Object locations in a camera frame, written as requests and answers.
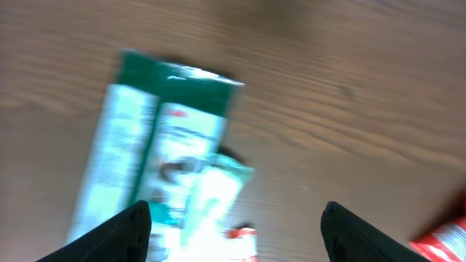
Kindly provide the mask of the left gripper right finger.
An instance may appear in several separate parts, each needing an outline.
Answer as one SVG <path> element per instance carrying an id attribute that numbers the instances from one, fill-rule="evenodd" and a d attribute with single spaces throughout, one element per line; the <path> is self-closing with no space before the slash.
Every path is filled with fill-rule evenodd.
<path id="1" fill-rule="evenodd" d="M 320 231 L 330 262 L 429 262 L 337 202 L 328 202 Z"/>

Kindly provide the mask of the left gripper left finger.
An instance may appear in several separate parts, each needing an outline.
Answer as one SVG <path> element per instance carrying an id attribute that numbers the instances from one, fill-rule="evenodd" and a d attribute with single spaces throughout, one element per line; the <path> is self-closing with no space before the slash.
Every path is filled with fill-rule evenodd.
<path id="1" fill-rule="evenodd" d="M 37 262 L 145 262 L 150 232 L 149 204 L 138 201 Z"/>

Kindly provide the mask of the red snack bag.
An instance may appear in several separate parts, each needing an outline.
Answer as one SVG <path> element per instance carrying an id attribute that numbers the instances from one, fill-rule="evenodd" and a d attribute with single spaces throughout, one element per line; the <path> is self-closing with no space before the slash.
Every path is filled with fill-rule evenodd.
<path id="1" fill-rule="evenodd" d="M 465 234 L 463 216 L 410 242 L 410 245 L 432 262 L 465 262 Z"/>

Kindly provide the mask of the light green wipes pack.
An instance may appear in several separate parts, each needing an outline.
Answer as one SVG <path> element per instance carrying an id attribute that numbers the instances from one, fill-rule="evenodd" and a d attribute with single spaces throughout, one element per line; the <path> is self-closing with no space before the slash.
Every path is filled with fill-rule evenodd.
<path id="1" fill-rule="evenodd" d="M 223 261 L 226 237 L 221 224 L 256 170 L 233 157 L 214 154 L 194 182 L 180 235 L 183 257 Z"/>

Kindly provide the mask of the red stick sachet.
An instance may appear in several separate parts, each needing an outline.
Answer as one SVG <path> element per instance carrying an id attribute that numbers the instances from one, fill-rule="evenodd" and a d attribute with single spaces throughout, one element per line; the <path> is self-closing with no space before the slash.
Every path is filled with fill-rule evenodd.
<path id="1" fill-rule="evenodd" d="M 256 230 L 244 225 L 228 231 L 226 251 L 228 261 L 258 262 Z"/>

